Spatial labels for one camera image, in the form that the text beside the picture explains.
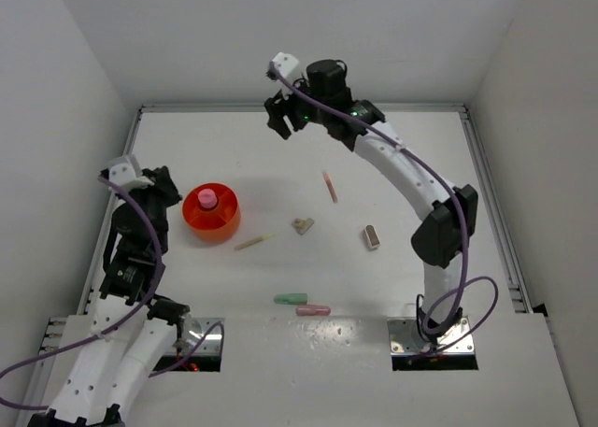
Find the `pink capped clear bottle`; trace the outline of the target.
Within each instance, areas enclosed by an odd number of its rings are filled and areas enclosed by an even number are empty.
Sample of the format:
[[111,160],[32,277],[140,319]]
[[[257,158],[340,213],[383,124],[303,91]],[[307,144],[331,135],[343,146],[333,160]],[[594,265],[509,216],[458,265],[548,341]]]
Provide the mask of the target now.
[[198,192],[197,201],[202,210],[212,210],[218,206],[219,197],[213,189],[204,188]]

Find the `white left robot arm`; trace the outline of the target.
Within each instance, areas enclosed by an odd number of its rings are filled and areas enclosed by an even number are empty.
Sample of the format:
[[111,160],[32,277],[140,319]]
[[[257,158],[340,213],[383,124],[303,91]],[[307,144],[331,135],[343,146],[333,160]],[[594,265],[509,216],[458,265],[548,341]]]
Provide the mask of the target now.
[[182,197],[167,166],[120,159],[102,171],[121,204],[104,250],[104,278],[64,385],[32,426],[123,426],[162,355],[181,337],[187,306],[156,295],[168,252],[167,210]]

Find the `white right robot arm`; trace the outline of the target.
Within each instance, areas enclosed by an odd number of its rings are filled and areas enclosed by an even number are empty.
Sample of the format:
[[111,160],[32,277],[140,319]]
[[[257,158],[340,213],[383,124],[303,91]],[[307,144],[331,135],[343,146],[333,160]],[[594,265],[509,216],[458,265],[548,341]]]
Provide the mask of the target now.
[[341,60],[303,68],[294,56],[279,53],[266,71],[280,84],[264,103],[267,125],[283,139],[310,123],[324,127],[331,138],[373,165],[411,205],[420,226],[410,243],[424,269],[416,320],[423,340],[436,345],[463,313],[478,194],[470,185],[457,187],[443,179],[409,149],[380,108],[353,97],[347,74]]

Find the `beige white correction tape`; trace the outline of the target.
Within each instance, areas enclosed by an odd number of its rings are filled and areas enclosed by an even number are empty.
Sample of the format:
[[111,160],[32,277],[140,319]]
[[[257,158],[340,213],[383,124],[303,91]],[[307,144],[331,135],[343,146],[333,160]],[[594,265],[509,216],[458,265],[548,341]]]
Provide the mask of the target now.
[[363,239],[369,250],[376,250],[380,247],[379,237],[377,236],[375,227],[371,224],[363,228]]

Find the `pink lead refill tube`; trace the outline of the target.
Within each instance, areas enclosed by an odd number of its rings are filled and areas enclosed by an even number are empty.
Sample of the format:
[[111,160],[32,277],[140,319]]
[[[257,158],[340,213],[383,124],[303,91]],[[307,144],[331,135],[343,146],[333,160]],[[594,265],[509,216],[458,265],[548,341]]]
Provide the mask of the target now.
[[328,192],[331,196],[333,203],[337,204],[338,203],[337,193],[335,191],[334,184],[333,184],[329,174],[326,171],[322,171],[322,176],[323,176],[324,182],[326,184],[326,187],[328,189]]

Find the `beige yellow pencil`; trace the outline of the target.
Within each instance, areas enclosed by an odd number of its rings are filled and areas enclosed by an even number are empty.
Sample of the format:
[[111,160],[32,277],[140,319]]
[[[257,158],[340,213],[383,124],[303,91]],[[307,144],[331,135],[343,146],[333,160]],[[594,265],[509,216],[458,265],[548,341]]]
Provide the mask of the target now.
[[261,242],[264,242],[264,241],[266,241],[266,240],[268,240],[268,239],[270,239],[270,238],[272,238],[274,236],[275,236],[274,234],[266,234],[266,235],[260,235],[260,236],[254,237],[254,238],[252,238],[250,240],[247,240],[247,241],[245,241],[245,242],[243,242],[241,244],[236,245],[234,247],[234,251],[239,251],[239,250],[242,250],[242,249],[246,249],[246,248],[252,247],[252,246],[257,245],[257,244],[259,244]]

